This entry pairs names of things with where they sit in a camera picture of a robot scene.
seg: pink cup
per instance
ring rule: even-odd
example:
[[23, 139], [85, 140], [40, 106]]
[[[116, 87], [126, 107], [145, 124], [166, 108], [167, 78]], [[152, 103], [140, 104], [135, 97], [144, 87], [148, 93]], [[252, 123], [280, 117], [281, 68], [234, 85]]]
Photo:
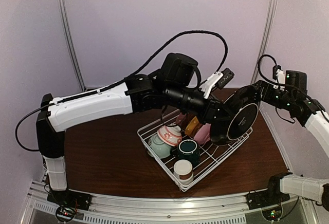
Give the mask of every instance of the pink cup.
[[203, 145], [210, 140], [210, 126], [211, 124], [203, 125], [195, 134], [193, 140], [199, 145]]

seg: metal pole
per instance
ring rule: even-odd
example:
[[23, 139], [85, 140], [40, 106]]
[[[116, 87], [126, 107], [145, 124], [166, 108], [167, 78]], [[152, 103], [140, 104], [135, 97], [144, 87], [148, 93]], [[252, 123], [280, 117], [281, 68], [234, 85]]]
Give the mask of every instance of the metal pole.
[[[278, 4], [278, 0], [269, 0], [264, 34], [263, 34], [261, 48], [259, 50], [257, 60], [260, 58], [260, 56], [262, 56], [265, 53], [265, 51], [267, 49], [270, 32], [271, 32], [271, 29], [273, 26], [274, 16], [275, 16], [275, 13], [277, 10], [277, 4]], [[256, 81], [257, 76], [258, 76], [258, 70], [257, 70], [257, 64], [256, 64], [253, 75], [252, 75], [251, 84], [253, 84]]]
[[62, 19], [62, 24], [64, 28], [64, 35], [66, 39], [66, 44], [68, 48], [68, 52], [72, 61], [73, 69], [76, 74], [79, 87], [81, 91], [86, 90], [86, 86], [84, 85], [83, 78], [81, 75], [81, 70], [78, 64], [76, 52], [74, 49], [73, 41], [72, 41], [72, 36], [71, 36], [71, 31], [68, 25], [68, 19], [67, 19], [67, 13], [66, 13], [66, 8], [65, 8], [65, 1], [64, 0], [58, 0], [59, 4], [59, 9], [60, 9], [60, 14], [61, 14], [61, 19]]

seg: vent grille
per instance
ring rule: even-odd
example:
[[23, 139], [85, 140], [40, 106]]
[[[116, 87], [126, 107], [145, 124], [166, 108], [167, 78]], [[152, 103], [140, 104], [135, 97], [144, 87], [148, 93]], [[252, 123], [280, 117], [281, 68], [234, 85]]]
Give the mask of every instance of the vent grille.
[[[150, 224], [154, 222], [134, 222], [134, 221], [125, 221], [125, 220], [114, 220], [112, 218], [106, 218], [101, 216], [85, 214], [83, 218], [85, 223], [89, 224]], [[178, 221], [177, 223], [181, 224], [246, 224], [245, 215], [233, 216], [228, 218], [220, 218], [211, 221], [200, 221], [200, 222], [182, 222]]]
[[50, 214], [54, 214], [55, 211], [56, 211], [55, 207], [44, 204], [44, 203], [41, 203], [41, 202], [35, 203], [34, 208], [37, 209], [37, 210], [41, 210], [43, 212], [50, 213]]

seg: metal frame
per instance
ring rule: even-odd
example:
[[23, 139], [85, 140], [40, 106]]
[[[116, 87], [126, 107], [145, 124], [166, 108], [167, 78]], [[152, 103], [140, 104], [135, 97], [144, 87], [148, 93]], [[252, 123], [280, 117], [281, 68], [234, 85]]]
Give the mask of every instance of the metal frame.
[[[257, 59], [259, 59], [260, 56], [262, 56], [267, 49], [269, 36], [270, 36], [271, 29], [273, 26], [274, 16], [277, 11], [277, 4], [278, 4], [278, 0], [269, 0], [264, 34], [263, 34], [261, 48], [259, 50]], [[251, 79], [252, 84], [254, 82], [256, 82], [257, 76], [258, 76], [258, 69], [257, 69], [257, 64], [256, 64], [255, 69], [253, 71], [252, 79]]]
[[[60, 9], [60, 14], [61, 14], [61, 19], [62, 19], [62, 24], [64, 28], [64, 35], [67, 43], [67, 48], [71, 57], [72, 65], [74, 68], [74, 72], [76, 74], [79, 87], [81, 91], [87, 90], [87, 87], [84, 84], [81, 70], [79, 67], [79, 63], [77, 60], [76, 52], [74, 49], [73, 41], [72, 41], [72, 36], [68, 24], [68, 18], [67, 18], [67, 12], [65, 8], [65, 0], [58, 0], [59, 3], [59, 9]], [[264, 28], [264, 33], [263, 33], [263, 38], [261, 42], [261, 48], [258, 54], [258, 59], [261, 55], [263, 55], [266, 51], [268, 41], [269, 41], [269, 36], [270, 32], [272, 29], [273, 21], [274, 21], [274, 16], [277, 10], [277, 3], [278, 0], [269, 0], [269, 5], [268, 5], [268, 11], [267, 11], [267, 18], [266, 18], [266, 23], [265, 23], [265, 28]], [[257, 65], [255, 66], [254, 73], [252, 75], [251, 83], [254, 83], [257, 79], [258, 76], [258, 71], [257, 71]]]
[[76, 74], [80, 90], [85, 91], [86, 86], [83, 82], [81, 70], [80, 70], [79, 63], [78, 63], [77, 56], [76, 56], [76, 51], [74, 49], [74, 45], [73, 45], [73, 41], [72, 41], [71, 31], [70, 31], [70, 28], [68, 25], [65, 0], [58, 0], [58, 4], [59, 4], [61, 19], [62, 19], [62, 25], [63, 25], [63, 29], [64, 29], [64, 36], [65, 36], [65, 40], [66, 40], [66, 44], [67, 44], [67, 49], [68, 49], [68, 52], [69, 52], [69, 55], [70, 55], [70, 58], [72, 61], [73, 69]]
[[[20, 214], [19, 223], [29, 224], [34, 210], [54, 214], [57, 205], [47, 201], [45, 183], [33, 181]], [[244, 218], [260, 211], [249, 210], [246, 195], [239, 193], [219, 197], [195, 198], [132, 198], [93, 194], [88, 211], [79, 210], [78, 221], [82, 223], [177, 223], [204, 224], [229, 223], [225, 220]], [[311, 201], [301, 199], [308, 224], [318, 224], [318, 218]]]

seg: white cup with brown band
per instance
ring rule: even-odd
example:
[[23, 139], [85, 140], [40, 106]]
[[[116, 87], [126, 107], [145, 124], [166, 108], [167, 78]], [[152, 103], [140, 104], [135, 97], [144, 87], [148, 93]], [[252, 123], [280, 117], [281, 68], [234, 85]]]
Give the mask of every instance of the white cup with brown band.
[[183, 185], [193, 182], [193, 166], [188, 160], [179, 160], [174, 164], [174, 176]]

